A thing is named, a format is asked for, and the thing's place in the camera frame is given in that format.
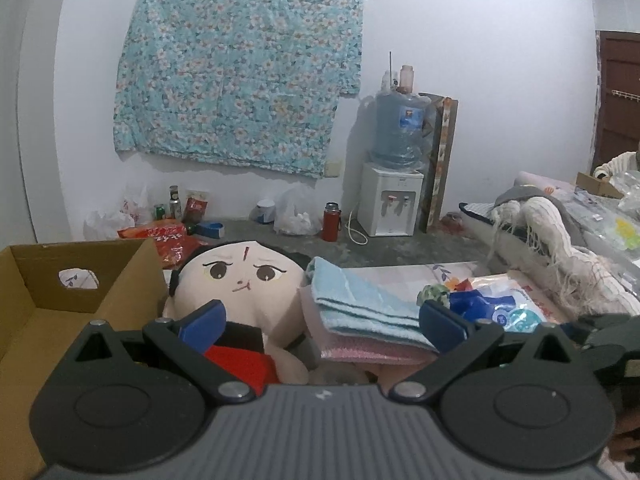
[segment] green can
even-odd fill
[[[166,219],[166,210],[164,209],[164,204],[156,204],[156,206],[154,206],[154,218],[156,220]]]

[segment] gray cloth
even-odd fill
[[[572,218],[572,216],[569,215],[562,202],[560,202],[557,198],[546,194],[540,188],[537,188],[535,186],[513,186],[510,190],[502,193],[497,199],[495,199],[495,206],[499,206],[501,204],[504,204],[505,202],[510,202],[511,200],[522,202],[535,196],[543,196],[554,206],[556,206],[556,208],[558,208],[558,211],[560,212],[560,216],[562,218],[562,223],[564,223],[564,228],[569,233],[569,236],[571,238],[571,245],[576,247],[587,246],[587,243],[584,241],[584,237],[582,236],[582,232],[580,231],[580,226]]]

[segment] doll mouth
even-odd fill
[[[248,290],[251,290],[251,286],[249,286],[249,282],[246,282],[245,286],[241,286],[240,288],[235,288],[231,292],[237,292],[238,290],[243,290],[244,288],[247,288]]]

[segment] brown cardboard box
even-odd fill
[[[575,178],[575,185],[596,196],[606,196],[608,198],[622,198],[624,195],[620,193],[609,182],[592,177],[586,173],[578,173]]]
[[[97,289],[65,288],[64,269],[89,269]],[[26,480],[44,462],[31,438],[36,394],[90,320],[135,330],[166,295],[153,240],[12,246],[0,252],[0,479]]]

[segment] concrete floor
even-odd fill
[[[319,236],[296,237],[279,235],[271,225],[249,220],[226,220],[225,242],[256,240],[286,251],[307,256],[322,256],[340,267],[383,267],[396,265],[443,264],[451,262],[484,261],[488,248],[481,242],[440,231],[416,233],[412,237],[370,238],[365,246],[354,244],[343,229],[338,241],[325,242]],[[354,222],[354,228],[362,231]]]

